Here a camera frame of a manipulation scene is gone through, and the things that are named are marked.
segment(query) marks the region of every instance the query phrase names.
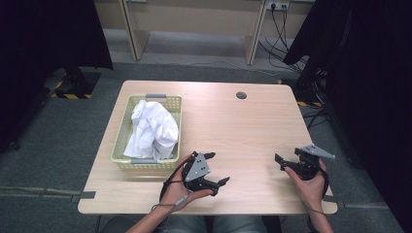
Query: white cloth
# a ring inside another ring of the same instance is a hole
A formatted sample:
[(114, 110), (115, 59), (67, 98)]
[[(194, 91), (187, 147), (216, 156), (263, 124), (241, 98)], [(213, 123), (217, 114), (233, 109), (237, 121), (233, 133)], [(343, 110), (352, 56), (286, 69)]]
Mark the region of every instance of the white cloth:
[(158, 102), (140, 100), (133, 109), (133, 133), (124, 155), (155, 160), (168, 159), (178, 142), (179, 128), (172, 115)]

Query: wall outlet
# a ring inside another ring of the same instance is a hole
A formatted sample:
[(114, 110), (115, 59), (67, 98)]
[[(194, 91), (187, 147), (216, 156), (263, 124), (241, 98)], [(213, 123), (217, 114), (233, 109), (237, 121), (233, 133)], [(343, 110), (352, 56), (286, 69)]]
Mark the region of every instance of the wall outlet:
[(290, 0), (269, 0), (266, 9), (272, 11), (272, 5), (275, 4), (275, 11), (287, 11)]

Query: wicker basket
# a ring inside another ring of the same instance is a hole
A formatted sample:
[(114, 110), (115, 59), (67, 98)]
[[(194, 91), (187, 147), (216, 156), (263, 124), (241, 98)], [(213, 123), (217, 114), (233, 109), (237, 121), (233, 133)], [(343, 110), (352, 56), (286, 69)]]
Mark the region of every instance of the wicker basket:
[[(154, 160), (150, 158), (132, 158), (124, 156), (124, 150), (133, 132), (133, 123), (131, 115), (134, 107), (140, 100), (156, 101), (172, 115), (179, 127), (179, 139), (175, 145), (172, 156), (169, 159)], [(166, 94), (145, 94), (145, 95), (131, 95), (127, 101), (124, 110), (122, 122), (119, 133), (116, 139), (116, 144), (113, 149), (111, 159), (117, 163), (123, 171), (148, 172), (155, 171), (172, 171), (176, 168), (180, 156), (180, 138), (182, 127), (182, 96), (166, 95)]]

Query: person's lap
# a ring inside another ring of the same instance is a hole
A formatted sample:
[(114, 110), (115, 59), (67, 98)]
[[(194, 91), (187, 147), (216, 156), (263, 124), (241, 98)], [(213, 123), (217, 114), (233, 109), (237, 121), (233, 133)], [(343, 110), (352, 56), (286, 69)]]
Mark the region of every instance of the person's lap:
[[(164, 233), (207, 233), (206, 222), (203, 216), (171, 216), (164, 229)], [(214, 233), (266, 233), (261, 216), (215, 216)]]

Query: handheld controller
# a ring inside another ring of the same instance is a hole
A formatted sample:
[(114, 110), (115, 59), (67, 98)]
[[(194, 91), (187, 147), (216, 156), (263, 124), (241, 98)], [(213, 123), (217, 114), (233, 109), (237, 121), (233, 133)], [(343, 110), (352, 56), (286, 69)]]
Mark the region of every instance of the handheld controller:
[(173, 177), (182, 166), (184, 166), (182, 171), (182, 182), (188, 190), (197, 191), (202, 189), (211, 189), (213, 191), (212, 196), (216, 196), (219, 192), (219, 188), (227, 183), (229, 177), (224, 178), (217, 183), (205, 179), (205, 176), (211, 172), (206, 159), (213, 158), (215, 155), (216, 154), (214, 152), (197, 153), (194, 151), (191, 154), (191, 157), (181, 163), (169, 179), (163, 183), (163, 189), (160, 192), (160, 199), (163, 197), (167, 187), (172, 183)]
[(299, 162), (290, 162), (285, 160), (282, 156), (275, 153), (275, 161), (281, 165), (281, 170), (285, 171), (285, 167), (292, 168), (303, 181), (312, 180), (318, 172), (321, 171), (325, 178), (324, 196), (329, 185), (327, 173), (319, 165), (320, 157), (334, 159), (335, 155), (322, 150), (321, 148), (310, 145), (303, 148), (294, 149), (294, 154), (299, 156)]

